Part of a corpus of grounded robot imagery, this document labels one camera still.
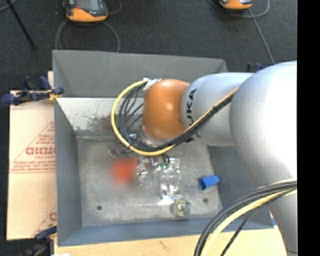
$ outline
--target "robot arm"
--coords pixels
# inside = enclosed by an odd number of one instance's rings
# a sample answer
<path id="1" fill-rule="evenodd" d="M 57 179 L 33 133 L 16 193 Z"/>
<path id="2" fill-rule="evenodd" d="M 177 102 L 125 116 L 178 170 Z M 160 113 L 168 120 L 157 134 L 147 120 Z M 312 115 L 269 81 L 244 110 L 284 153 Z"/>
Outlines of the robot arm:
<path id="1" fill-rule="evenodd" d="M 184 126 L 188 127 L 236 87 L 239 88 L 232 102 L 194 138 L 218 147 L 235 146 L 257 187 L 297 178 L 296 61 L 254 74 L 220 73 L 197 79 L 181 102 Z M 271 203 L 269 210 L 281 231 L 287 254 L 297 255 L 297 194 Z"/>
<path id="2" fill-rule="evenodd" d="M 138 85 L 133 84 L 127 90 Z M 216 147 L 234 146 L 257 187 L 296 179 L 296 61 L 270 66 L 257 73 L 211 74 L 190 85 L 174 79 L 158 81 L 144 97 L 141 138 L 151 146 L 165 145 L 165 150 L 159 152 L 171 149 L 175 145 L 168 146 L 169 141 L 184 134 L 207 110 L 235 90 L 231 103 L 206 119 L 193 139 Z M 112 109 L 114 129 L 115 108 L 125 93 L 120 94 Z M 297 255 L 297 194 L 270 203 L 269 209 L 287 254 Z"/>

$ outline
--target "black cable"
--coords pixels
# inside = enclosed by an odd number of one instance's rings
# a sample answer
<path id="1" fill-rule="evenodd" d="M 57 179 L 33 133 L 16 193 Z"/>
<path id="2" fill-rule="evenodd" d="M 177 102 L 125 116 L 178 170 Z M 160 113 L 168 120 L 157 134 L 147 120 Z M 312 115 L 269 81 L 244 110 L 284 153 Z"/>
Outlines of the black cable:
<path id="1" fill-rule="evenodd" d="M 12 0 L 12 1 L 11 1 L 11 4 L 14 5 L 17 1 L 18 1 L 18 0 Z M 9 4 L 6 4 L 6 5 L 2 6 L 2 7 L 0 7 L 0 13 L 3 12 L 3 11 L 5 11 L 5 10 L 8 9 L 9 7 L 10 7 Z"/>
<path id="2" fill-rule="evenodd" d="M 138 107 L 136 107 L 135 109 L 134 109 L 134 111 L 132 111 L 131 112 L 131 114 L 129 115 L 129 117 L 126 119 L 126 121 L 128 122 L 129 120 L 130 120 L 130 118 L 139 110 L 139 109 L 141 109 L 142 107 L 143 107 L 143 103 L 141 103 Z"/>
<path id="3" fill-rule="evenodd" d="M 255 25 L 258 33 L 259 33 L 259 35 L 260 35 L 260 37 L 261 37 L 261 39 L 262 39 L 262 41 L 263 41 L 264 47 L 265 47 L 265 49 L 266 49 L 266 51 L 267 51 L 267 53 L 268 53 L 268 55 L 269 55 L 269 58 L 270 58 L 272 64 L 274 65 L 274 64 L 275 64 L 275 61 L 274 61 L 274 58 L 273 58 L 273 56 L 272 56 L 272 54 L 271 54 L 271 52 L 270 52 L 269 46 L 268 46 L 268 44 L 267 44 L 267 41 L 265 40 L 265 37 L 264 37 L 264 35 L 262 34 L 261 29 L 260 29 L 260 27 L 259 27 L 259 25 L 258 25 L 258 23 L 257 23 L 257 21 L 256 21 L 256 19 L 255 19 L 255 17 L 253 16 L 251 10 L 249 9 L 248 11 L 249 11 L 249 13 L 250 13 L 250 15 L 251 15 L 251 17 L 252 17 L 252 20 L 253 20 L 253 22 L 254 22 L 254 25 Z"/>
<path id="4" fill-rule="evenodd" d="M 215 226 L 215 224 L 226 214 L 228 214 L 229 212 L 231 212 L 232 210 L 245 205 L 247 203 L 252 203 L 258 199 L 264 198 L 268 195 L 272 195 L 274 193 L 278 193 L 278 192 L 287 192 L 288 189 L 296 189 L 297 188 L 297 181 L 291 181 L 288 182 L 286 184 L 275 184 L 272 185 L 272 189 L 270 190 L 270 187 L 264 187 L 264 188 L 259 188 L 257 189 L 257 191 L 249 194 L 248 196 L 239 198 L 238 200 L 235 200 L 234 202 L 232 202 L 231 204 L 229 204 L 227 207 L 225 207 L 224 209 L 222 209 L 209 223 L 208 225 L 205 227 L 205 229 L 203 230 L 195 251 L 194 251 L 194 256 L 200 256 L 202 249 L 208 239 L 208 236 L 210 235 L 213 227 Z"/>
<path id="5" fill-rule="evenodd" d="M 223 251 L 222 251 L 222 253 L 221 253 L 220 256 L 224 256 L 224 255 L 226 254 L 226 252 L 228 251 L 228 249 L 230 248 L 230 246 L 233 244 L 233 242 L 235 241 L 235 239 L 237 238 L 237 236 L 240 234 L 240 232 L 241 232 L 241 230 L 243 229 L 243 227 L 245 226 L 245 224 L 252 218 L 253 215 L 255 215 L 255 213 L 256 213 L 258 210 L 260 210 L 260 209 L 261 209 L 262 207 L 264 207 L 265 205 L 267 205 L 267 204 L 269 204 L 269 203 L 277 200 L 278 198 L 283 197 L 284 195 L 286 195 L 286 194 L 280 194 L 280 195 L 276 196 L 275 198 L 271 199 L 270 201 L 265 202 L 265 203 L 259 205 L 258 207 L 256 207 L 255 209 L 253 209 L 253 210 L 251 211 L 251 213 L 250 213 L 247 217 L 245 217 L 245 219 L 242 221 L 242 223 L 241 223 L 241 224 L 239 225 L 239 227 L 236 229 L 236 231 L 234 232 L 233 236 L 231 237 L 231 239 L 229 240 L 229 242 L 227 243 L 227 245 L 224 247 L 224 249 L 223 249 Z"/>
<path id="6" fill-rule="evenodd" d="M 62 46 L 62 43 L 61 43 L 61 34 L 62 34 L 62 31 L 64 30 L 66 24 L 69 22 L 68 19 L 64 20 L 58 27 L 56 33 L 55 33 L 55 48 L 58 49 L 58 50 L 63 50 L 63 46 Z M 107 23 L 106 21 L 103 21 L 101 22 L 102 24 L 104 24 L 105 26 L 107 26 L 111 31 L 112 33 L 114 34 L 115 36 L 115 39 L 116 39 L 116 44 L 117 44 L 117 47 L 116 47 L 116 53 L 118 53 L 120 51 L 120 40 L 119 40 L 119 36 L 117 34 L 117 32 L 114 30 L 114 28 L 109 24 Z"/>
<path id="7" fill-rule="evenodd" d="M 262 17 L 263 15 L 266 15 L 270 10 L 270 0 L 266 0 L 266 8 L 265 8 L 265 10 L 263 12 L 258 13 L 258 14 L 254 14 L 253 16 L 252 15 L 243 15 L 243 14 L 232 13 L 232 12 L 227 11 L 226 9 L 224 9 L 222 6 L 217 6 L 212 0 L 207 0 L 207 2 L 210 5 L 212 5 L 214 8 L 219 10 L 221 13 L 229 14 L 231 16 L 245 18 L 245 19 L 252 19 L 252 18 Z"/>
<path id="8" fill-rule="evenodd" d="M 128 126 L 128 130 L 131 126 L 133 126 L 140 118 L 142 117 L 142 114 L 140 114 L 135 120 L 132 121 L 132 123 Z"/>
<path id="9" fill-rule="evenodd" d="M 132 91 L 130 91 L 127 94 L 127 96 L 124 98 L 124 101 L 121 104 L 120 111 L 119 111 L 119 123 L 118 123 L 118 125 L 119 125 L 119 131 L 120 131 L 121 135 L 125 138 L 125 140 L 130 145 L 133 145 L 135 148 L 137 148 L 139 150 L 142 150 L 142 151 L 146 151 L 146 152 L 155 152 L 155 151 L 164 149 L 164 148 L 166 148 L 168 146 L 171 146 L 171 145 L 175 145 L 175 147 L 176 147 L 176 146 L 184 143 L 186 140 L 190 139 L 199 129 L 201 129 L 202 126 L 207 121 L 209 121 L 209 119 L 211 117 L 213 117 L 213 115 L 215 115 L 224 106 L 229 104 L 231 102 L 232 98 L 233 98 L 233 95 L 230 95 L 224 101 L 220 102 L 216 107 L 212 108 L 212 110 L 202 120 L 200 120 L 196 125 L 194 125 L 191 129 L 189 129 L 188 131 L 184 132 L 183 134 L 175 137 L 174 139 L 170 140 L 167 143 L 164 143 L 164 144 L 159 145 L 159 146 L 151 147 L 150 145 L 148 145 L 148 144 L 146 144 L 146 143 L 144 143 L 142 141 L 131 139 L 129 137 L 129 132 L 128 132 L 129 129 L 126 128 L 126 116 L 128 114 L 128 112 L 127 112 L 128 104 L 129 104 L 131 98 L 133 97 L 133 95 L 134 94 L 137 95 L 139 90 L 143 86 L 144 86 L 144 84 L 142 84 L 140 86 L 137 86 Z"/>
<path id="10" fill-rule="evenodd" d="M 231 16 L 235 16 L 235 17 L 240 17 L 240 18 L 245 18 L 245 19 L 252 19 L 253 22 L 254 22 L 254 25 L 256 27 L 256 30 L 258 31 L 259 36 L 262 39 L 263 45 L 264 45 L 264 47 L 265 47 L 265 49 L 267 51 L 267 54 L 268 54 L 268 56 L 269 56 L 269 58 L 271 60 L 271 63 L 273 65 L 275 64 L 274 58 L 273 58 L 273 56 L 271 54 L 271 51 L 270 51 L 269 46 L 267 44 L 267 41 L 265 40 L 265 37 L 264 37 L 264 35 L 263 35 L 263 33 L 262 33 L 262 31 L 261 31 L 256 19 L 255 19 L 255 18 L 261 17 L 261 16 L 263 16 L 263 15 L 268 13 L 268 11 L 270 10 L 270 0 L 266 0 L 266 9 L 263 12 L 259 13 L 259 14 L 253 14 L 251 9 L 248 8 L 247 10 L 248 10 L 250 15 L 235 14 L 235 13 L 232 13 L 232 12 L 229 12 L 229 11 L 226 11 L 226 10 L 220 8 L 219 6 L 214 4 L 212 2 L 212 0 L 207 0 L 207 1 L 208 1 L 209 4 L 211 4 L 213 7 L 215 7 L 216 9 L 218 9 L 222 13 L 225 13 L 225 14 L 228 14 L 228 15 L 231 15 Z"/>
<path id="11" fill-rule="evenodd" d="M 274 193 L 278 193 L 278 192 L 287 192 L 287 189 L 275 189 L 273 192 L 268 192 L 266 194 L 262 193 L 260 195 L 255 195 L 255 196 L 250 196 L 248 197 L 246 200 L 242 200 L 242 201 L 238 201 L 237 203 L 232 203 L 230 204 L 228 207 L 226 207 L 225 209 L 223 209 L 221 212 L 219 212 L 216 217 L 214 217 L 209 224 L 206 226 L 206 228 L 203 230 L 198 243 L 196 245 L 195 251 L 194 251 L 194 255 L 195 256 L 200 256 L 202 249 L 208 239 L 208 236 L 210 235 L 211 231 L 213 230 L 214 225 L 226 214 L 228 214 L 229 212 L 231 212 L 233 209 L 236 209 L 240 206 L 243 207 L 243 205 L 246 205 L 247 203 L 252 203 L 253 201 L 256 201 L 258 199 L 261 199 L 263 197 L 272 195 Z"/>
<path id="12" fill-rule="evenodd" d="M 108 15 L 113 15 L 113 14 L 120 12 L 120 10 L 122 9 L 122 2 L 121 2 L 121 0 L 118 0 L 118 2 L 119 2 L 119 8 L 114 11 L 108 12 Z"/>

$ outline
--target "gray carpet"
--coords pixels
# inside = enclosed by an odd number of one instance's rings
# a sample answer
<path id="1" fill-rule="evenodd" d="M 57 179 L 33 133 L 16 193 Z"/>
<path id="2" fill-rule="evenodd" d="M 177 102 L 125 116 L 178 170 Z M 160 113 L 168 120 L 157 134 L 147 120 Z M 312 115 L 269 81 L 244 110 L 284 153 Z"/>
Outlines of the gray carpet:
<path id="1" fill-rule="evenodd" d="M 220 58 L 229 71 L 245 72 L 247 62 L 272 64 L 251 19 L 220 12 L 206 0 L 122 0 L 122 10 L 108 17 L 120 40 L 120 52 Z M 0 7 L 5 0 L 0 0 Z M 117 0 L 108 0 L 112 11 Z M 297 59 L 298 0 L 270 0 L 270 10 L 257 23 L 274 61 Z M 19 0 L 16 10 L 36 44 L 31 50 L 10 10 L 0 12 L 0 96 L 20 88 L 30 75 L 34 81 L 52 68 L 55 33 L 65 19 L 62 0 Z M 252 12 L 266 7 L 254 0 Z M 116 40 L 103 26 L 67 24 L 62 33 L 66 49 L 114 51 Z M 0 108 L 0 255 L 14 256 L 33 241 L 5 241 L 8 192 L 8 109 Z"/>

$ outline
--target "blue clamp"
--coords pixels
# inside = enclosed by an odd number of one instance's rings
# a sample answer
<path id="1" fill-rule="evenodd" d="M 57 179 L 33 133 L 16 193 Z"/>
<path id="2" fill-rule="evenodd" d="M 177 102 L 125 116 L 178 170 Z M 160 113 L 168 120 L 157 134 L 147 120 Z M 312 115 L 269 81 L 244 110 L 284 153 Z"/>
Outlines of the blue clamp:
<path id="1" fill-rule="evenodd" d="M 18 91 L 15 95 L 12 93 L 3 95 L 1 97 L 1 102 L 6 105 L 19 105 L 45 99 L 53 100 L 56 97 L 60 97 L 65 92 L 64 88 L 61 86 L 52 88 L 44 76 L 41 76 L 39 81 L 40 86 L 37 87 L 38 91 L 31 92 L 31 88 L 34 88 L 35 85 L 30 80 L 30 77 L 27 76 L 22 83 L 23 90 Z"/>
<path id="2" fill-rule="evenodd" d="M 54 233 L 57 233 L 57 226 L 52 226 L 47 228 L 46 230 L 41 231 L 40 233 L 35 235 L 34 239 L 42 240 Z"/>
<path id="3" fill-rule="evenodd" d="M 199 178 L 198 181 L 201 186 L 201 189 L 205 190 L 206 188 L 219 184 L 220 178 L 217 175 L 209 175 Z"/>

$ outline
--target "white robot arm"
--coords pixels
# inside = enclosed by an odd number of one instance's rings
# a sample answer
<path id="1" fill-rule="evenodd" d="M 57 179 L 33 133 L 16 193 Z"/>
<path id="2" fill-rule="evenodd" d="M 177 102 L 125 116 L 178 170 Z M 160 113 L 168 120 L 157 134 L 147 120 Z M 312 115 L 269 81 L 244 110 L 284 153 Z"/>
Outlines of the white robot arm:
<path id="1" fill-rule="evenodd" d="M 220 73 L 195 80 L 181 102 L 185 127 L 239 87 L 232 102 L 199 130 L 195 139 L 235 146 L 257 187 L 297 178 L 297 62 L 257 73 Z M 297 194 L 269 205 L 289 256 L 298 254 Z"/>

